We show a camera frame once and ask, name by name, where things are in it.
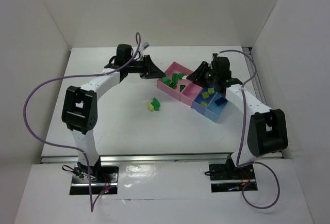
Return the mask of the green curved lego top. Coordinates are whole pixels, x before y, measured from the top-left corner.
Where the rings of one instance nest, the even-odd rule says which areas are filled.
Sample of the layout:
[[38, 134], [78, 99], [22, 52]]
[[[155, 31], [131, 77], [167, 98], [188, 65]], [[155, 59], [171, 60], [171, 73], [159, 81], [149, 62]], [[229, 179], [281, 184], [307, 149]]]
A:
[[153, 105], [154, 107], [155, 107], [155, 106], [159, 106], [159, 107], [160, 107], [160, 102], [159, 102], [156, 98], [153, 98], [152, 105]]

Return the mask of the green stepped lego block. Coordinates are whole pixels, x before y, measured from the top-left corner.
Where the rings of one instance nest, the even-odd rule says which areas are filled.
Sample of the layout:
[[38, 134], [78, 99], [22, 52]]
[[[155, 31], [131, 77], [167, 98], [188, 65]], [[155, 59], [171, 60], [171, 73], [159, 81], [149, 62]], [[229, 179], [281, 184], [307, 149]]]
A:
[[179, 80], [179, 78], [178, 78], [178, 74], [177, 73], [173, 73], [172, 74], [172, 80], [171, 80], [171, 82], [174, 82], [174, 83], [178, 83], [178, 80]]

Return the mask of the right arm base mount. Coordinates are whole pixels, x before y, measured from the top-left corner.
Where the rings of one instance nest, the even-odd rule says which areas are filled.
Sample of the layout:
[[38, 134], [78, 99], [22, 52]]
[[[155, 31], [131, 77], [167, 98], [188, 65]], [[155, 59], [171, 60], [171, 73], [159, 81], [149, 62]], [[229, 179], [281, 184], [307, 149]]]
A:
[[257, 191], [255, 172], [252, 165], [228, 169], [225, 164], [209, 164], [204, 175], [210, 178], [211, 192]]

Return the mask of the lime 2x2 lego brick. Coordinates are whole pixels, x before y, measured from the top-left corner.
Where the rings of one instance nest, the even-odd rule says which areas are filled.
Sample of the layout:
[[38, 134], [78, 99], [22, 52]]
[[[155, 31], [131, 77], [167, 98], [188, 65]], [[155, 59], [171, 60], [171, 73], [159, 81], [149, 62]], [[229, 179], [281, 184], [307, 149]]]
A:
[[213, 94], [215, 94], [215, 90], [214, 90], [214, 88], [208, 88], [208, 94], [209, 94], [209, 95], [213, 95]]

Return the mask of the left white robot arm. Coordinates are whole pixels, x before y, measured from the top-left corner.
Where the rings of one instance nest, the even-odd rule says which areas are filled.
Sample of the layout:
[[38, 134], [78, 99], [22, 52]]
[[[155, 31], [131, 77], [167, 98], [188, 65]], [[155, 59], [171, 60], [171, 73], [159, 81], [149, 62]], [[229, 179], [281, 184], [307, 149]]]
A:
[[98, 120], [97, 102], [112, 87], [118, 85], [128, 74], [139, 74], [142, 79], [162, 78], [165, 73], [144, 55], [149, 47], [143, 43], [135, 52], [128, 44], [119, 44], [116, 54], [104, 66], [102, 75], [79, 87], [70, 86], [66, 90], [62, 110], [62, 122], [71, 131], [75, 145], [84, 151], [78, 155], [78, 171], [99, 177], [102, 173], [101, 158], [96, 150], [93, 129]]

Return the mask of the pale yellow curved lego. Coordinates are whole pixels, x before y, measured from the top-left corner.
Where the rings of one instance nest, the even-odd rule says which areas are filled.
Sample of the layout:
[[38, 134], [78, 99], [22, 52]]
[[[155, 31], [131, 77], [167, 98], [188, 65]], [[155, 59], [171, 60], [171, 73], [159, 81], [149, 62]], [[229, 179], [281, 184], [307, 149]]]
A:
[[151, 102], [149, 102], [149, 103], [147, 104], [147, 108], [148, 108], [149, 111], [154, 111], [154, 106], [152, 105]]

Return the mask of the lime square lego front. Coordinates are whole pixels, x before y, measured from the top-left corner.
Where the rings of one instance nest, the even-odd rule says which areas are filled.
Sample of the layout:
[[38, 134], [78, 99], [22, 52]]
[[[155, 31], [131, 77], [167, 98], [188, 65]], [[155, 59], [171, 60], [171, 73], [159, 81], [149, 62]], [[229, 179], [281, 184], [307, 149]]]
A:
[[203, 99], [207, 99], [207, 98], [209, 98], [209, 94], [208, 94], [208, 92], [203, 92], [203, 93], [202, 93], [202, 97], [203, 97]]

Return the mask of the green lego brick half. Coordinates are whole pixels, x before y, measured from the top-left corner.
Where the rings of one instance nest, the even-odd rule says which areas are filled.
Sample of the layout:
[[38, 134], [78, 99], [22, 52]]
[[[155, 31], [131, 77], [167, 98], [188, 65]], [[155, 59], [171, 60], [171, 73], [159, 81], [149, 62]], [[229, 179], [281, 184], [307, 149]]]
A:
[[185, 89], [186, 85], [180, 85], [179, 86], [179, 91], [182, 92]]

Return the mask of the dark blue lego plate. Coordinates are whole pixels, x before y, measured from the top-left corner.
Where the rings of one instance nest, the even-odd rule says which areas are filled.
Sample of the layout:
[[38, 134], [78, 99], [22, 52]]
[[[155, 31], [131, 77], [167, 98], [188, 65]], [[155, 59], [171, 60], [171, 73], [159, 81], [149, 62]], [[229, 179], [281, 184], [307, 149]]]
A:
[[222, 105], [222, 104], [224, 104], [224, 103], [226, 103], [226, 102], [227, 102], [227, 100], [226, 100], [224, 97], [220, 97], [220, 98], [216, 99], [214, 103], [215, 103], [217, 106], [220, 106], [220, 105]]

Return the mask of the green lego plate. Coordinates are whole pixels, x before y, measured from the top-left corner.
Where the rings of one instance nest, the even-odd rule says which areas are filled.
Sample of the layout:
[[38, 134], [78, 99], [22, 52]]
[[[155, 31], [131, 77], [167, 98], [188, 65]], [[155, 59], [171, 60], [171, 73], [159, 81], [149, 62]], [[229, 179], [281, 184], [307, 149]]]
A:
[[163, 77], [163, 78], [162, 78], [162, 82], [163, 82], [164, 84], [166, 84], [166, 85], [170, 85], [171, 80], [170, 80], [169, 78], [167, 78], [167, 77]]

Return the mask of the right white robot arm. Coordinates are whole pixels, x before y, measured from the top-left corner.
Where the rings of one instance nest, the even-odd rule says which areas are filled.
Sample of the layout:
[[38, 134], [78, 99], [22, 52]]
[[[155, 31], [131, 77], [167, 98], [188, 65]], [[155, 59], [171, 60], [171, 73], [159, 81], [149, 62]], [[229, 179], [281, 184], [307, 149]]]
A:
[[227, 57], [214, 55], [211, 63], [203, 61], [187, 80], [201, 87], [214, 86], [217, 93], [243, 113], [238, 151], [229, 155], [224, 167], [211, 175], [238, 179], [258, 158], [288, 147], [284, 112], [263, 104], [246, 90], [244, 83], [233, 78]]

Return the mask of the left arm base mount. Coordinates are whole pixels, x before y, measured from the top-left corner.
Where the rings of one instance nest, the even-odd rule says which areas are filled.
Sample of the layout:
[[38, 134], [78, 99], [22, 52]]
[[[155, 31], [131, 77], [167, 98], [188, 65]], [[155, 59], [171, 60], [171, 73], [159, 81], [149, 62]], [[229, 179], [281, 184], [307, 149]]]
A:
[[[71, 171], [73, 171], [73, 175], [69, 194], [72, 196], [88, 195], [88, 174], [80, 172], [77, 166]], [[98, 195], [104, 191], [104, 195], [116, 195], [118, 193], [118, 177], [119, 165], [101, 167], [98, 176], [91, 176], [92, 194]]]

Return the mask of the small green curved lego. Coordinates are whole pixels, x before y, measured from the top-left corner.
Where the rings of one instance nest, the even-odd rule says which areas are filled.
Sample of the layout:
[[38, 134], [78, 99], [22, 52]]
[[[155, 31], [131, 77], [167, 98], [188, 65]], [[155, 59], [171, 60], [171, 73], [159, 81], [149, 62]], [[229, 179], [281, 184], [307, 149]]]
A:
[[175, 88], [177, 87], [177, 84], [174, 83], [174, 82], [172, 82], [172, 83], [169, 85], [169, 87], [171, 87], [172, 89], [175, 89]]

